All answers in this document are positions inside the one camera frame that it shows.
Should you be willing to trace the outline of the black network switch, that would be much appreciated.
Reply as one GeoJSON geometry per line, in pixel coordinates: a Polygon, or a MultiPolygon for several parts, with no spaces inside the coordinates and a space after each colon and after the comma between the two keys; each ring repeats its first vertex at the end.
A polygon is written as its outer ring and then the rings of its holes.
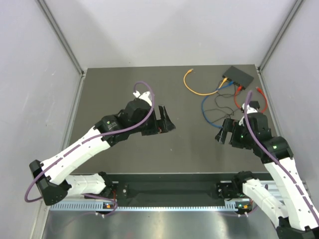
{"type": "Polygon", "coordinates": [[[241,87],[245,90],[254,80],[254,77],[243,72],[242,70],[230,66],[222,75],[223,78],[226,78],[227,81],[232,81],[237,87],[241,87]]]}

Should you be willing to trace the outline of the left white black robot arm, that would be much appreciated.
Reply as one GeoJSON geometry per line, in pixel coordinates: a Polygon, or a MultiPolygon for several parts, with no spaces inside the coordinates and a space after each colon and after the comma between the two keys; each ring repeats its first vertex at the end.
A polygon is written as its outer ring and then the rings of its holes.
{"type": "Polygon", "coordinates": [[[68,148],[47,160],[30,163],[35,184],[47,206],[70,196],[109,197],[113,194],[114,184],[105,172],[73,175],[73,171],[98,153],[127,140],[131,134],[149,136],[175,129],[164,105],[159,106],[160,119],[156,118],[149,91],[133,94],[135,99],[124,109],[102,117],[68,148]]]}

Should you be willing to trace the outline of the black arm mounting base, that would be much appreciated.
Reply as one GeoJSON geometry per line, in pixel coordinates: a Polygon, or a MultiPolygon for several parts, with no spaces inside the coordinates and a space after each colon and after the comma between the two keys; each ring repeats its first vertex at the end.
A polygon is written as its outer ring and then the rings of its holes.
{"type": "Polygon", "coordinates": [[[232,184],[235,173],[107,174],[103,197],[120,207],[223,206],[245,198],[232,184]]]}

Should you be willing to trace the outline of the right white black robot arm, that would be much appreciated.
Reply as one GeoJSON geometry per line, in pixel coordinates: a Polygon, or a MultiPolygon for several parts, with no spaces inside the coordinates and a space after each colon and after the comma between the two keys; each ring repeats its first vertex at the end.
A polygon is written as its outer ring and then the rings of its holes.
{"type": "Polygon", "coordinates": [[[257,102],[245,102],[240,120],[225,119],[215,139],[224,144],[228,133],[230,145],[252,150],[274,180],[281,200],[273,196],[251,171],[241,171],[231,180],[236,196],[247,196],[264,212],[280,239],[317,239],[319,212],[312,203],[298,174],[288,142],[272,136],[267,117],[257,102]]]}

